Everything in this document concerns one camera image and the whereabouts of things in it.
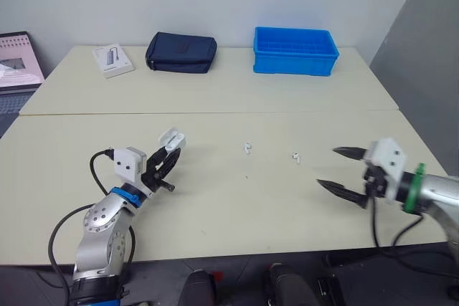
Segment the green ring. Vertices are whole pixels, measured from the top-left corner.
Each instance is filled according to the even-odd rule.
[[[425,164],[421,163],[416,169],[416,174],[413,176],[413,180],[410,184],[410,190],[408,191],[407,200],[403,205],[403,210],[409,214],[416,208],[417,197],[421,192],[422,178],[424,177]]]

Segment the gray wall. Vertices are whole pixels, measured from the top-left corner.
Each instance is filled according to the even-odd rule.
[[[27,30],[47,75],[75,44],[146,45],[157,31],[251,47],[253,28],[315,27],[369,63],[405,0],[0,0],[0,32]]]
[[[371,69],[445,170],[458,174],[459,0],[407,0]]]

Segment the laptop screen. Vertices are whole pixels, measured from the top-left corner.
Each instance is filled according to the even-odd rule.
[[[43,82],[27,33],[0,34],[0,93],[34,90]]]

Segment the laptop keyboard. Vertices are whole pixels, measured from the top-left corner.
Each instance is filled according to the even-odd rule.
[[[0,115],[18,113],[30,95],[0,95]]]

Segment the laptop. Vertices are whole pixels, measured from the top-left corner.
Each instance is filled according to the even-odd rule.
[[[43,82],[29,35],[0,34],[0,137]]]

